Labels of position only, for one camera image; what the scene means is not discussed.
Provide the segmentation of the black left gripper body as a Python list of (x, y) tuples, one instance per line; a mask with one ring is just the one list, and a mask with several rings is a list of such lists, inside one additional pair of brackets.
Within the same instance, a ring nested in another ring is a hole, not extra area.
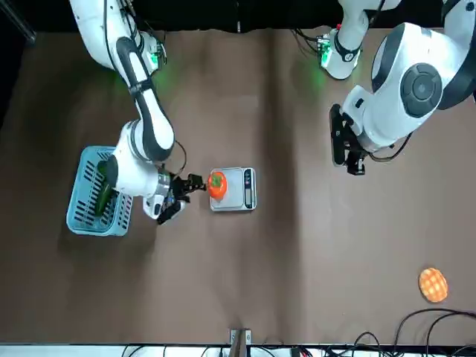
[(358, 142), (357, 136), (351, 128), (354, 120), (349, 115), (343, 115), (342, 123), (344, 149), (347, 151), (347, 158), (344, 162), (347, 172), (349, 174), (365, 174), (364, 159), (367, 156), (367, 152)]

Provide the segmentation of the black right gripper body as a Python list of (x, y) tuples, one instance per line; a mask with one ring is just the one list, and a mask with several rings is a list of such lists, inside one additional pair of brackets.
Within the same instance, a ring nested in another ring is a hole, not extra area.
[(187, 178), (182, 178), (181, 176), (172, 175), (170, 181), (170, 193), (169, 201), (174, 203), (177, 201), (183, 201), (185, 203), (190, 203), (190, 186), (191, 186), (191, 174), (187, 175)]

